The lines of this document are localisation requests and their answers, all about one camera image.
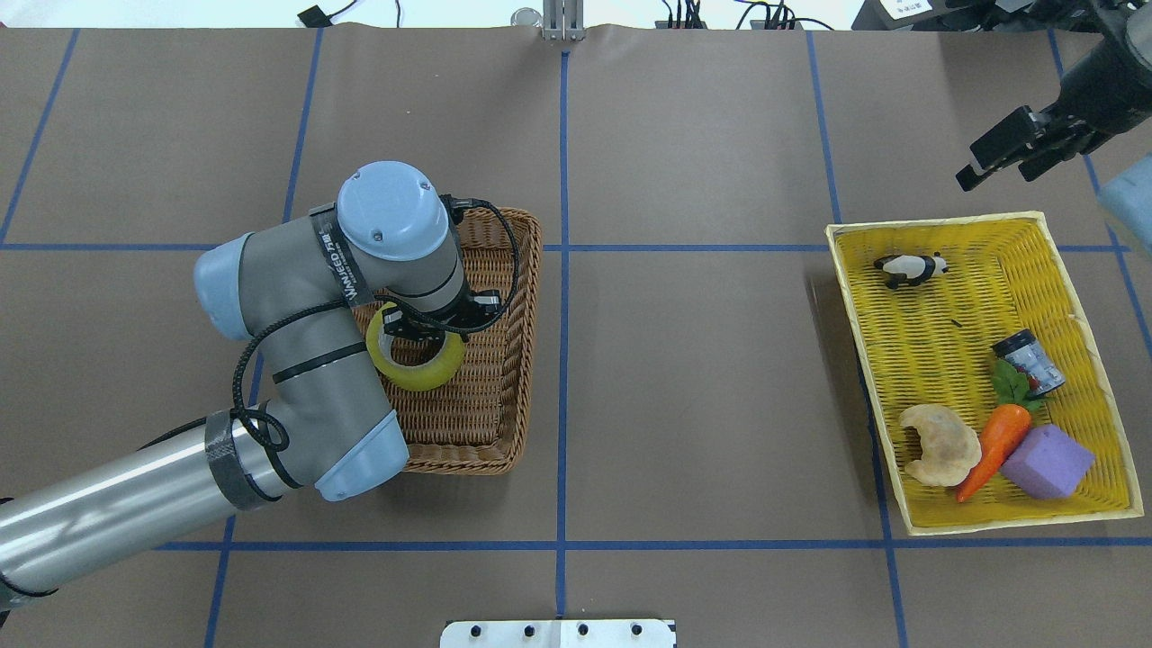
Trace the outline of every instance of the beige dumpling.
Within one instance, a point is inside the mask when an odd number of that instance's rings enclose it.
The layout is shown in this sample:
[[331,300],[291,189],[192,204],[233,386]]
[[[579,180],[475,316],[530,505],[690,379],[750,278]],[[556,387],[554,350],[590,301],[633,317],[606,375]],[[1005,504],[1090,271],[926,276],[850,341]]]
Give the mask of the beige dumpling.
[[976,430],[942,405],[914,405],[900,415],[900,425],[920,435],[924,454],[904,472],[924,485],[956,485],[980,461]]

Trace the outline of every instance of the purple sponge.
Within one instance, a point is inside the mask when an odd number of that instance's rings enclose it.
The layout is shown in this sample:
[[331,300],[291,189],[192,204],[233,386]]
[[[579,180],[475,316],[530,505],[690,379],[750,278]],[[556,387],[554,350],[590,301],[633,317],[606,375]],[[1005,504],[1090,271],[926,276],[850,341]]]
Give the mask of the purple sponge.
[[1068,497],[1096,455],[1060,428],[1047,424],[1028,432],[1000,473],[1037,499]]

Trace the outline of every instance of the toy carrot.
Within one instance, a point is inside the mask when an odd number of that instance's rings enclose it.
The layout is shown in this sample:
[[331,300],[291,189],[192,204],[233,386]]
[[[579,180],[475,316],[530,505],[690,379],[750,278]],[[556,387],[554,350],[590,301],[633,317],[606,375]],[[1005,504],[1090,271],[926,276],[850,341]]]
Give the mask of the toy carrot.
[[1032,427],[1032,414],[1043,405],[1041,399],[1028,398],[1028,376],[1005,360],[992,369],[992,387],[1000,404],[992,410],[980,432],[980,462],[956,489],[956,502],[964,502],[1000,470],[1008,455],[1024,440]]

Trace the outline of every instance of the yellow tape roll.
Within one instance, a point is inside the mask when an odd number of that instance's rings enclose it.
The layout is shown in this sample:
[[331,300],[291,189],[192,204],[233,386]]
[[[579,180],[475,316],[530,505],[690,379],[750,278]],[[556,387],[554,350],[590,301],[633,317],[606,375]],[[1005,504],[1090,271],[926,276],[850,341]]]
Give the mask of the yellow tape roll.
[[399,364],[392,359],[393,337],[381,336],[384,326],[384,308],[376,311],[364,333],[367,353],[372,364],[384,377],[397,387],[410,392],[426,392],[447,383],[464,363],[464,340],[456,333],[446,333],[440,351],[424,364],[409,367]]

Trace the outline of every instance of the black and white toy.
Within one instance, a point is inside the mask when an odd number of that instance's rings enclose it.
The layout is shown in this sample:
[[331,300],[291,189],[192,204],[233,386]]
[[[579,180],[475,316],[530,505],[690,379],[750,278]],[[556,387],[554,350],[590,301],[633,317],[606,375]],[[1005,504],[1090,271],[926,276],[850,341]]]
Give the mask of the black and white toy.
[[948,272],[948,262],[940,256],[940,253],[932,256],[882,256],[872,265],[888,273],[888,280],[884,285],[893,291],[900,286],[919,286],[933,277]]

